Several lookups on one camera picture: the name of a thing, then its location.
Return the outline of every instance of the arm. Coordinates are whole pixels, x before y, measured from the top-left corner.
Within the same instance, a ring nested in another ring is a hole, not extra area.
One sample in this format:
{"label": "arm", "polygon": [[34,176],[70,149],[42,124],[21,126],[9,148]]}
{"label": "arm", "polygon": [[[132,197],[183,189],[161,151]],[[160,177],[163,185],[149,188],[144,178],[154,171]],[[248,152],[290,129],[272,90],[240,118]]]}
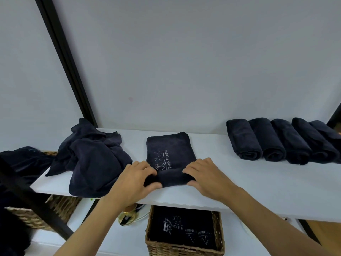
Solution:
{"label": "arm", "polygon": [[154,182],[147,187],[143,183],[147,176],[156,175],[155,169],[143,161],[128,164],[111,188],[100,199],[84,223],[54,254],[54,256],[94,256],[113,222],[122,210],[146,197],[153,190],[162,188]]}
{"label": "arm", "polygon": [[195,187],[202,195],[228,206],[272,256],[331,256],[321,245],[235,185],[215,166],[211,158],[198,159],[190,163],[183,172],[196,179],[187,185]]}

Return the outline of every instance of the person's right hand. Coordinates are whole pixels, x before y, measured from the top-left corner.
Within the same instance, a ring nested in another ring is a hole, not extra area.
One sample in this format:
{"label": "person's right hand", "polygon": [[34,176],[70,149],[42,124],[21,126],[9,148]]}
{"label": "person's right hand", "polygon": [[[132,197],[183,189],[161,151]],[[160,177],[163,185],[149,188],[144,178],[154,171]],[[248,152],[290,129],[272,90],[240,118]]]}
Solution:
{"label": "person's right hand", "polygon": [[211,199],[226,203],[229,195],[238,187],[218,167],[211,158],[197,159],[182,171],[194,177],[196,181],[189,181],[199,192]]}

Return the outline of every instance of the white wall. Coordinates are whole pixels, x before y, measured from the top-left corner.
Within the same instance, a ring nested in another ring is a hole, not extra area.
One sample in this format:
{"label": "white wall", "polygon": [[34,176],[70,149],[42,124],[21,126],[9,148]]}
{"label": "white wall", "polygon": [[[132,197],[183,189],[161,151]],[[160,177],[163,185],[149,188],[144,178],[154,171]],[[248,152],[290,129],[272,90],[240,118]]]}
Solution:
{"label": "white wall", "polygon": [[53,1],[100,127],[226,133],[341,102],[341,0]]}
{"label": "white wall", "polygon": [[57,150],[81,117],[34,0],[0,0],[0,151]]}

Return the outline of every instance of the wicker basket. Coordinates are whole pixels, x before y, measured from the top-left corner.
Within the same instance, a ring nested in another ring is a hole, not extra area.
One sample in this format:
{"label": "wicker basket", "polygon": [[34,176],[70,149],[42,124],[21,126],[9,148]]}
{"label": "wicker basket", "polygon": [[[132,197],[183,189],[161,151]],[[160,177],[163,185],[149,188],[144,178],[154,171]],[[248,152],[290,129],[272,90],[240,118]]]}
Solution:
{"label": "wicker basket", "polygon": [[[57,215],[67,223],[82,198],[51,195],[45,202]],[[32,209],[6,207],[8,211],[19,217],[28,227],[54,231]]]}
{"label": "wicker basket", "polygon": [[150,227],[153,218],[154,206],[151,206],[149,220],[146,229],[145,241],[150,256],[222,256],[225,254],[225,242],[223,227],[221,223],[220,212],[212,211],[213,227],[215,235],[215,244],[217,250],[203,249],[199,247],[191,247],[186,245],[170,244],[165,242],[151,241]]}

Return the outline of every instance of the wooden surface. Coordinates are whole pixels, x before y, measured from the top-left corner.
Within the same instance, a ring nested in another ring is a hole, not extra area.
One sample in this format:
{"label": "wooden surface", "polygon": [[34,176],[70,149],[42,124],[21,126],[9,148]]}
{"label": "wooden surface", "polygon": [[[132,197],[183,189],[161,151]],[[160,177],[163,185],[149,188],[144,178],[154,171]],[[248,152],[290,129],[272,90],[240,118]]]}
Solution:
{"label": "wooden surface", "polygon": [[307,220],[321,245],[335,255],[341,256],[341,224]]}
{"label": "wooden surface", "polygon": [[[114,132],[115,129],[99,129]],[[171,132],[117,129],[122,147],[135,161],[147,157],[147,137]],[[237,185],[280,216],[295,219],[341,222],[341,165],[335,163],[307,165],[287,161],[241,160],[234,152],[228,135],[188,134],[197,158],[211,157],[215,164]],[[69,196],[72,172],[45,177],[32,185],[36,192]],[[192,209],[229,211],[222,203],[203,197],[190,186],[155,190],[140,201],[143,204]]]}

